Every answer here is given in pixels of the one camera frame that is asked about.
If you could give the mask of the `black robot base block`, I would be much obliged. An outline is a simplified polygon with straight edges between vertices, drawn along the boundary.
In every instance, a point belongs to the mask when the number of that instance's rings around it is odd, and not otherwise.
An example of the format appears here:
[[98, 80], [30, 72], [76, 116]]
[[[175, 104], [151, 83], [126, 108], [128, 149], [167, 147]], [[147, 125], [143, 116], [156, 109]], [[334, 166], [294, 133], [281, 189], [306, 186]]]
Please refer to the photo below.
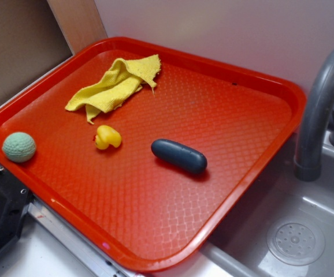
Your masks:
[[0, 167], [0, 256], [20, 239], [31, 200], [32, 192]]

